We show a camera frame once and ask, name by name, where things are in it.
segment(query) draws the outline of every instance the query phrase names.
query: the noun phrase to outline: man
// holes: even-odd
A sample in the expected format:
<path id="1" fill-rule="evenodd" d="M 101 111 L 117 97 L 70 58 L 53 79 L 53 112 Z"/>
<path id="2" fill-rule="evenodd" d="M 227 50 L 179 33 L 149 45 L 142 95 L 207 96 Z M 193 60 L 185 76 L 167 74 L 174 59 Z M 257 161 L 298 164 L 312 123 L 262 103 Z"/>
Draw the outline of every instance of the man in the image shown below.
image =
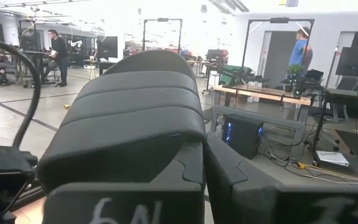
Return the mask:
<path id="1" fill-rule="evenodd" d="M 59 86 L 64 87 L 67 86 L 67 68 L 68 68 L 68 53 L 65 41 L 59 37 L 59 34 L 56 30 L 50 29 L 48 30 L 49 37 L 52 39 L 52 49 L 55 51 L 52 58 L 52 62 L 49 63 L 46 71 L 45 71 L 45 79 L 48 77 L 48 74 L 55 67 L 59 66 L 60 76 L 62 82 L 59 83 Z"/>
<path id="2" fill-rule="evenodd" d="M 292 50 L 289 63 L 289 65 L 303 65 L 302 77 L 306 75 L 311 59 L 313 58 L 313 50 L 310 45 L 308 45 L 309 34 L 309 27 L 302 27 L 302 29 L 296 32 L 296 43 Z"/>
<path id="3" fill-rule="evenodd" d="M 292 50 L 290 57 L 290 63 L 288 65 L 302 65 L 303 70 L 301 73 L 302 77 L 305 77 L 306 72 L 308 71 L 311 59 L 313 58 L 313 50 L 308 44 L 308 39 L 310 35 L 309 27 L 302 27 L 296 32 L 296 43 Z M 297 119 L 295 117 L 295 104 L 284 102 L 285 109 L 285 118 L 286 119 Z"/>

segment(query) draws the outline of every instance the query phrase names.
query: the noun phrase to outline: desktop computer tower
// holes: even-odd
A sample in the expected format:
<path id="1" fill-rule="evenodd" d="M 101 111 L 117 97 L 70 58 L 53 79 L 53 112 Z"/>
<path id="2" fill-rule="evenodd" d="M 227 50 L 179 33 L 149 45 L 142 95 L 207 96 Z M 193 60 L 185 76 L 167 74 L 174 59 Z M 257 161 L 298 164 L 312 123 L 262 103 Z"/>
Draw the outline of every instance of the desktop computer tower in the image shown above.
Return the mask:
<path id="1" fill-rule="evenodd" d="M 222 140 L 238 154 L 253 159 L 258 153 L 263 125 L 262 121 L 228 115 L 224 119 Z"/>

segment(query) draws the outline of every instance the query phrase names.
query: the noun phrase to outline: black shirt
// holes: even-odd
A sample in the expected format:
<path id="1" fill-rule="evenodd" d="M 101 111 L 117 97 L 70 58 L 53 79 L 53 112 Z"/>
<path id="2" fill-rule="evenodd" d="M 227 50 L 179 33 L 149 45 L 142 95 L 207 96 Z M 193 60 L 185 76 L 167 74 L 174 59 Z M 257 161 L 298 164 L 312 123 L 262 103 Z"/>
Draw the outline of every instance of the black shirt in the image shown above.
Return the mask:
<path id="1" fill-rule="evenodd" d="M 57 37 L 57 39 L 52 39 L 52 49 L 56 50 L 58 54 L 58 58 L 64 58 L 67 57 L 67 47 L 66 43 L 61 37 Z"/>

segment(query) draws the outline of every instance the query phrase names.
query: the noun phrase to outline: metal frame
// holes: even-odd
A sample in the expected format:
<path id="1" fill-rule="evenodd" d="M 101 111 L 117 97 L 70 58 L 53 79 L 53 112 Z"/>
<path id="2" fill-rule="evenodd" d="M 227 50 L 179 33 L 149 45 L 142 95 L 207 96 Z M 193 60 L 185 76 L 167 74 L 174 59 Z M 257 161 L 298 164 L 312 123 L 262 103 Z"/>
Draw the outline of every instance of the metal frame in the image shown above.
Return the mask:
<path id="1" fill-rule="evenodd" d="M 264 22 L 269 22 L 269 23 L 274 23 L 274 24 L 287 24 L 289 22 L 309 22 L 310 23 L 310 34 L 309 34 L 308 41 L 306 42 L 306 46 L 309 45 L 311 30 L 313 29 L 313 25 L 314 25 L 314 19 L 290 19 L 287 17 L 279 17 L 279 18 L 271 18 L 271 19 L 249 19 L 248 26 L 247 26 L 246 43 L 244 45 L 244 52 L 242 53 L 241 69 L 244 68 L 244 62 L 246 60 L 246 51 L 247 51 L 249 34 L 256 30 L 256 29 L 253 29 L 252 32 L 250 32 L 250 30 L 249 30 L 250 25 L 253 22 L 261 22 L 258 26 L 262 25 L 262 23 L 264 23 Z M 303 62 L 305 61 L 305 55 L 306 54 L 303 54 L 302 65 L 303 65 Z"/>
<path id="2" fill-rule="evenodd" d="M 210 131 L 215 132 L 216 126 L 218 125 L 218 115 L 219 114 L 236 114 L 239 116 L 243 116 L 250 119 L 257 119 L 259 121 L 263 121 L 270 124 L 285 126 L 288 128 L 295 129 L 295 135 L 293 137 L 292 144 L 294 146 L 291 148 L 291 154 L 298 156 L 303 152 L 304 144 L 303 144 L 303 137 L 305 136 L 305 130 L 306 130 L 306 120 L 308 117 L 308 106 L 302 106 L 300 107 L 299 113 L 298 113 L 298 121 L 296 120 L 290 120 L 285 118 L 275 118 L 272 116 L 268 116 L 265 114 L 255 113 L 251 111 L 244 111 L 239 110 L 235 108 L 231 108 L 229 106 L 220 106 L 221 101 L 221 95 L 222 92 L 215 91 L 214 92 L 214 106 L 212 109 L 212 119 L 211 119 L 211 129 Z"/>
<path id="3" fill-rule="evenodd" d="M 182 25 L 183 25 L 183 19 L 169 19 L 169 18 L 145 19 L 144 22 L 143 22 L 143 46 L 142 46 L 142 51 L 145 51 L 145 49 L 146 49 L 146 23 L 148 21 L 157 21 L 157 22 L 179 21 L 180 22 L 179 43 L 178 43 L 178 54 L 180 54 L 181 28 L 182 28 Z"/>

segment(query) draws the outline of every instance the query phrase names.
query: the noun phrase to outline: man in blue shirt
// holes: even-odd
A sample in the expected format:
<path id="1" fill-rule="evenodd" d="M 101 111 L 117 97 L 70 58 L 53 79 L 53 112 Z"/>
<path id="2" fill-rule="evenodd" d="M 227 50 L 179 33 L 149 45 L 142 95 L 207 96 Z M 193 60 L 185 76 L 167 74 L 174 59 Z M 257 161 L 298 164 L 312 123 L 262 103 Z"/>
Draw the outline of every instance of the man in blue shirt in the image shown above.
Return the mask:
<path id="1" fill-rule="evenodd" d="M 303 70 L 301 76 L 304 77 L 306 72 L 308 71 L 311 59 L 313 58 L 313 50 L 311 49 L 310 45 L 308 44 L 308 39 L 310 35 L 309 27 L 302 27 L 296 32 L 296 43 L 292 50 L 290 63 L 289 65 L 302 65 Z M 295 104 L 284 102 L 284 109 L 285 109 L 285 118 L 286 119 L 296 119 L 295 117 Z"/>
<path id="2" fill-rule="evenodd" d="M 292 50 L 289 65 L 303 65 L 302 76 L 306 75 L 311 59 L 313 58 L 313 50 L 308 45 L 310 29 L 303 27 L 296 32 L 296 43 Z"/>

